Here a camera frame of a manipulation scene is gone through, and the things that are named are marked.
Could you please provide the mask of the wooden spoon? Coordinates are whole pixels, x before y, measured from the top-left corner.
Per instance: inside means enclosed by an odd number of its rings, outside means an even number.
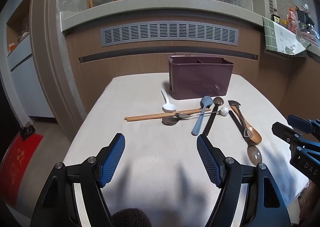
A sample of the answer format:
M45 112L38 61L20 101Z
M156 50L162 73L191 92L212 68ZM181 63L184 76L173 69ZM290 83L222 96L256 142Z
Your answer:
M233 112L235 112L235 114L237 116L239 116L238 111L234 108L231 107L231 109L233 110ZM249 138L252 142L254 142L255 144L260 144L262 142L262 136L260 135L260 133L251 126L251 124L244 118L245 120L245 124L248 127L248 129L252 132L253 137Z

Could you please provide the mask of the steel cutout handle spoon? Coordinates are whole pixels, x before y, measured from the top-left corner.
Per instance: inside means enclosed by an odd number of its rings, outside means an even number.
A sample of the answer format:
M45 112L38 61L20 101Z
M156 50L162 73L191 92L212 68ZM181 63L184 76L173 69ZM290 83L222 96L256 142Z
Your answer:
M247 137L247 138L253 137L253 134L248 129L248 127L246 126L245 120L244 120L244 116L242 115L242 113L240 111L241 104L239 102L235 101L235 100L228 100L228 103L229 103L230 107L234 107L238 111L240 122L241 122L241 124L242 124L242 126L244 128L243 136Z

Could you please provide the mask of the steel spoon with white ball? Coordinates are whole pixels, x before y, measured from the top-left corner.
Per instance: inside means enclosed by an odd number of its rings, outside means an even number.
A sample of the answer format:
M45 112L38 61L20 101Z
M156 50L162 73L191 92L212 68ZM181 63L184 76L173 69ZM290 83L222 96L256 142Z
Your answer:
M175 113L175 117L180 119L189 119L193 116L200 116L200 115L209 115L209 114L220 114L222 116L226 116L228 114L228 108L223 107L222 109L218 111L212 111L212 112L205 112L205 113L197 113L197 114L185 114L185 113Z

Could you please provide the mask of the brown spoon with black handle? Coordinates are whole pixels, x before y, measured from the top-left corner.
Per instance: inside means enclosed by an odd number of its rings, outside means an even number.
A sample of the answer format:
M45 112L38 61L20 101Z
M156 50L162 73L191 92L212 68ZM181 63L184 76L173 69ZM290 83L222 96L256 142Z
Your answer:
M203 133L202 133L202 134L204 134L206 136L208 136L208 134L210 132L210 129L211 129L212 125L213 125L215 116L218 113L219 107L224 104L224 100L221 97L215 97L213 99L213 104L214 104L213 110L212 110L212 112L210 114L210 117L209 117L209 119L208 119L208 121L206 123L206 126L205 126L205 128L203 130Z

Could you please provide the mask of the blue plastic spoon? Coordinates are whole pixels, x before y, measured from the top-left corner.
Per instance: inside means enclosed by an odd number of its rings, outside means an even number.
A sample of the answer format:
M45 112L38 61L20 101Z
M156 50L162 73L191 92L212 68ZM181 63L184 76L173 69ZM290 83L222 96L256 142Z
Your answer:
M203 122L203 117L204 117L204 114L206 112L206 108L210 108L213 104L213 100L210 96L204 96L201 100L200 100L200 105L201 105L201 112L200 112L200 115L196 121L196 124L194 125L194 128L191 132L191 134L193 136L197 136L200 132L200 129L201 129L201 125L202 125L202 122Z

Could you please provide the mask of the white plastic spoon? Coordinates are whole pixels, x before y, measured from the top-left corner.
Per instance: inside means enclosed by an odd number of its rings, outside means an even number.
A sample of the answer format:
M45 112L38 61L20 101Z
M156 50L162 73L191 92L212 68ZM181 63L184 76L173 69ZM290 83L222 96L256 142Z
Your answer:
M175 112L176 106L174 104L170 103L169 97L168 97L165 89L161 89L161 93L162 93L163 98L165 100L165 104L163 104L162 110L167 113Z

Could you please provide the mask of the dark steel smiley spoon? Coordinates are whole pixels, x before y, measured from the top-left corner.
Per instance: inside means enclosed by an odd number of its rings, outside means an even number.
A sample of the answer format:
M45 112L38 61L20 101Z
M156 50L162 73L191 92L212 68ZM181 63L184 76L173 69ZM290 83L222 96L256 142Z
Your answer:
M175 116L167 116L162 119L162 124L173 126L176 125L180 121L180 118L177 118Z

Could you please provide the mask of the red floor mat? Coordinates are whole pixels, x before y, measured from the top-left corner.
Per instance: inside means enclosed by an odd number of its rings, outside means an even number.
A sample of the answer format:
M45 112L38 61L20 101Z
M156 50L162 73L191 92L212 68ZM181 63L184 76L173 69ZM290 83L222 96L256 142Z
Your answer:
M34 172L36 153L44 136L34 133L26 140L18 134L1 162L1 198L16 211L29 215L39 196L41 179Z

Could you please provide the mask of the green checked dish towel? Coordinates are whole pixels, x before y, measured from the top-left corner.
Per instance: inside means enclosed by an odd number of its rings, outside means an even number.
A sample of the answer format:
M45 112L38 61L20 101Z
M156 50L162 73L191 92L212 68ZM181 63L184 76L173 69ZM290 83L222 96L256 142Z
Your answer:
M308 56L307 49L311 45L309 42L265 17L263 17L263 27L265 32L265 50L267 52L285 58L304 58Z

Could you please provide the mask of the orange drink bottle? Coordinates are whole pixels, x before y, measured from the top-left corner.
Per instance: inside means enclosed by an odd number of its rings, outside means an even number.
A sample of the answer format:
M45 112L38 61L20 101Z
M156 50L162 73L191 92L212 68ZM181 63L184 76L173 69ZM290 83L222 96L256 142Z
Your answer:
M296 16L295 16L293 8L289 8L289 13L287 15L287 27L288 27L289 31L296 34L297 23L296 23Z

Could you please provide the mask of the maroon plastic utensil caddy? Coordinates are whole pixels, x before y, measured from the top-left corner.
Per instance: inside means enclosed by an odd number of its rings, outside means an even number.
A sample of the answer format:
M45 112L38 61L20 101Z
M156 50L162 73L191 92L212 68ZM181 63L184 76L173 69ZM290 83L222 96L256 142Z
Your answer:
M234 64L222 57L174 55L168 57L171 96L176 100L225 96Z

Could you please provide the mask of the grey ventilation grille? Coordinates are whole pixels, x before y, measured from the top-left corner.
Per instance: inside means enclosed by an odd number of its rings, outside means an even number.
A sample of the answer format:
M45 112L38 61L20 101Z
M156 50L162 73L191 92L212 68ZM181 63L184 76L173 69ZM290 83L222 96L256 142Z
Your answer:
M189 21L150 21L117 25L100 30L103 47L144 41L199 41L238 46L239 30L222 25Z

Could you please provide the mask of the speckled stone countertop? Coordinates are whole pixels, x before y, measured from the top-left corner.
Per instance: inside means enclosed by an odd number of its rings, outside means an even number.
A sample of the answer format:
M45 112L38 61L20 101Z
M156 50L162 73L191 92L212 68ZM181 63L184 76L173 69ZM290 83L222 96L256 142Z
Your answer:
M189 10L221 14L251 24L263 25L263 17L253 11L216 0L117 0L81 12L60 12L60 31L116 14L148 10Z

